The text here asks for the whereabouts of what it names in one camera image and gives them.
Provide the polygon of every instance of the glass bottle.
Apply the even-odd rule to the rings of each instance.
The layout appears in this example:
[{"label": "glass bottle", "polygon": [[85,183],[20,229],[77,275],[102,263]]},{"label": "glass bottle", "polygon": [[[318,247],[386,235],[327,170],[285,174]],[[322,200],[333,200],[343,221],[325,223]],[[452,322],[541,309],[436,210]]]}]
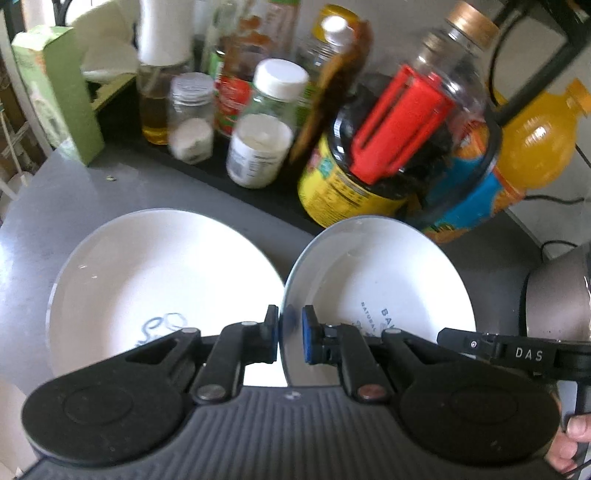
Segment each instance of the glass bottle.
[{"label": "glass bottle", "polygon": [[289,57],[300,0],[245,2],[236,30],[226,42],[217,86],[216,129],[226,137],[251,96],[256,66],[270,57]]},{"label": "glass bottle", "polygon": [[297,49],[295,62],[308,72],[310,80],[298,100],[297,122],[301,128],[310,113],[316,82],[324,65],[353,42],[351,23],[359,21],[352,11],[339,5],[325,5],[309,38]]},{"label": "glass bottle", "polygon": [[226,163],[228,175],[242,187],[271,184],[281,168],[296,130],[296,102],[308,74],[286,60],[260,62],[254,90],[232,133]]},{"label": "glass bottle", "polygon": [[210,25],[207,28],[205,45],[201,57],[201,71],[208,73],[215,80],[223,68],[226,44],[234,32],[242,12],[243,2],[238,0],[220,0],[215,6]]},{"label": "glass bottle", "polygon": [[142,133],[156,145],[168,143],[170,82],[193,63],[194,0],[141,0],[136,83]]},{"label": "glass bottle", "polygon": [[155,145],[168,144],[167,104],[173,78],[191,71],[190,61],[168,67],[141,64],[136,84],[139,93],[139,118],[146,140]]}]

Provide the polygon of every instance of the cork lid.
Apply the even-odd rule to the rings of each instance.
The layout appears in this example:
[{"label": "cork lid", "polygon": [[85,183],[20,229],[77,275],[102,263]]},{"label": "cork lid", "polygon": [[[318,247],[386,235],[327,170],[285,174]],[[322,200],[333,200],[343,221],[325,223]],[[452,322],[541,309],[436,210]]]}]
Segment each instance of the cork lid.
[{"label": "cork lid", "polygon": [[488,17],[466,2],[458,2],[447,21],[483,50],[491,45],[499,31]]},{"label": "cork lid", "polygon": [[591,113],[591,93],[585,88],[583,82],[579,79],[574,79],[566,87],[566,92],[579,104],[585,116]]},{"label": "cork lid", "polygon": [[324,37],[324,29],[322,28],[322,21],[326,17],[331,17],[333,15],[344,18],[349,26],[352,26],[352,24],[359,21],[359,17],[351,10],[347,10],[345,7],[340,5],[327,4],[323,6],[322,10],[320,10],[320,13],[318,13],[314,27],[312,27],[312,35],[314,35],[318,40],[326,42],[326,38]]}]

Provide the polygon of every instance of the yellow oil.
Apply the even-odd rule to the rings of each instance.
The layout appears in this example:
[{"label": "yellow oil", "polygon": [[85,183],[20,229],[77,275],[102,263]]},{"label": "yellow oil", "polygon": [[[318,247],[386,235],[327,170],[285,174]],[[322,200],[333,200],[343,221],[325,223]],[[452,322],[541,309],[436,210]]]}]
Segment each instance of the yellow oil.
[{"label": "yellow oil", "polygon": [[139,96],[139,117],[145,139],[154,145],[168,144],[166,97]]}]

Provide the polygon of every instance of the orange juice bottle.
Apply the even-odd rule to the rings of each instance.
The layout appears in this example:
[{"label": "orange juice bottle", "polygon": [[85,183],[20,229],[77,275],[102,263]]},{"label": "orange juice bottle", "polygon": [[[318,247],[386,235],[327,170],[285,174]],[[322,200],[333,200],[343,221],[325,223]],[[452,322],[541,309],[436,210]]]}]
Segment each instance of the orange juice bottle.
[{"label": "orange juice bottle", "polygon": [[516,189],[539,189],[569,164],[577,122],[591,112],[591,94],[574,79],[562,95],[543,92],[503,128],[497,169]]},{"label": "orange juice bottle", "polygon": [[[506,100],[496,94],[500,103]],[[503,128],[499,160],[468,197],[424,233],[446,243],[519,202],[528,189],[554,181],[569,164],[577,140],[577,122],[591,112],[591,94],[574,79],[562,95],[543,92]],[[485,124],[474,126],[450,159],[446,177],[435,185],[454,188],[482,159],[488,143]]]}]

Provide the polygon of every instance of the gray countertop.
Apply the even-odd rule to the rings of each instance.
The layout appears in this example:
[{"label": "gray countertop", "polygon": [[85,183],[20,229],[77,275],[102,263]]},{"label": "gray countertop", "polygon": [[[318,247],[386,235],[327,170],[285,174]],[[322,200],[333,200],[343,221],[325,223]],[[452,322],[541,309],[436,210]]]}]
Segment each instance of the gray countertop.
[{"label": "gray countertop", "polygon": [[[284,280],[312,239],[134,151],[108,145],[88,168],[56,151],[11,205],[0,228],[1,376],[26,394],[51,378],[46,310],[61,266],[103,223],[157,207],[202,213],[231,226],[268,256]],[[466,284],[478,329],[517,333],[522,284],[540,262],[531,238],[501,214],[444,251]]]}]

